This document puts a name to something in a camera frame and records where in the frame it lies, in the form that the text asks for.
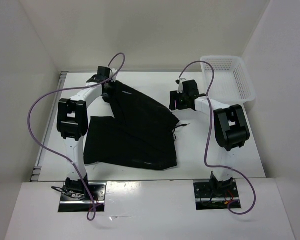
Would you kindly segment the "black shorts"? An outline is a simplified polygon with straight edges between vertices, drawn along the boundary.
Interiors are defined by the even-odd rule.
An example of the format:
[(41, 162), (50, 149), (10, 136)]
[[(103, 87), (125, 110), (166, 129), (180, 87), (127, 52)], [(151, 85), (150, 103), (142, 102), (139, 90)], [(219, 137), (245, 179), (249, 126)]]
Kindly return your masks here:
[(153, 98), (116, 82), (112, 116), (92, 116), (85, 165), (106, 163), (163, 171), (177, 166), (175, 129), (179, 119)]

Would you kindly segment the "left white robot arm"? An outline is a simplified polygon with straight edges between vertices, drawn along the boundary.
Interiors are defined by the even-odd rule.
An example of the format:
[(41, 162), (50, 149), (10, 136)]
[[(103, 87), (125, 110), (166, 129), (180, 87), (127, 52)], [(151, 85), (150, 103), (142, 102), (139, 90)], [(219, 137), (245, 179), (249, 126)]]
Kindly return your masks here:
[(58, 102), (57, 131), (65, 144), (65, 156), (70, 159), (65, 194), (84, 200), (89, 197), (90, 187), (88, 174), (84, 164), (84, 136), (88, 132), (88, 108), (103, 95), (105, 81), (116, 81), (117, 69), (99, 66), (93, 75), (76, 95), (61, 98)]

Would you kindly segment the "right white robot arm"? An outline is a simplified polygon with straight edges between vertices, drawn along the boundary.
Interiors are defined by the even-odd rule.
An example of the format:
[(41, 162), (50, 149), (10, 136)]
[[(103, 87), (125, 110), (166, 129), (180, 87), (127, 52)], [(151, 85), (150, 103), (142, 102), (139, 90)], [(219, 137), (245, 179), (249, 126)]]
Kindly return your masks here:
[[(208, 136), (204, 151), (204, 164), (212, 169), (209, 191), (220, 197), (233, 184), (233, 169), (237, 151), (250, 139), (250, 130), (243, 108), (239, 104), (228, 105), (200, 94), (197, 82), (180, 78), (178, 89), (170, 92), (171, 111), (192, 109), (209, 117)], [(214, 137), (219, 153), (214, 164), (208, 164), (208, 151)]]

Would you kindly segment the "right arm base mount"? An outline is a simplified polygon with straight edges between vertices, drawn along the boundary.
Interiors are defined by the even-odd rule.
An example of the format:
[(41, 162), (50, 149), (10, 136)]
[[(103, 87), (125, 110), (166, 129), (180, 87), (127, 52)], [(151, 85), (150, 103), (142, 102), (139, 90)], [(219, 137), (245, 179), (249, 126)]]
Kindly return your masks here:
[(221, 192), (212, 190), (209, 180), (193, 182), (196, 210), (224, 210), (230, 205), (230, 209), (241, 209), (237, 184), (234, 181), (231, 186)]

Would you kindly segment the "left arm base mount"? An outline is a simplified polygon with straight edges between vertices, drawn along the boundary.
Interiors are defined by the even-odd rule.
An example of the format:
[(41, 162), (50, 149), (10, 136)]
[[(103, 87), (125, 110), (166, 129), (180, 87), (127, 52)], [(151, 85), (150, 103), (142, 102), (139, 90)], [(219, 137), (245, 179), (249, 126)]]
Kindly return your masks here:
[[(90, 182), (89, 191), (96, 205), (96, 212), (105, 211), (106, 182)], [(88, 193), (75, 193), (66, 190), (66, 185), (62, 187), (52, 186), (51, 189), (60, 193), (59, 213), (87, 213), (93, 211), (93, 202)]]

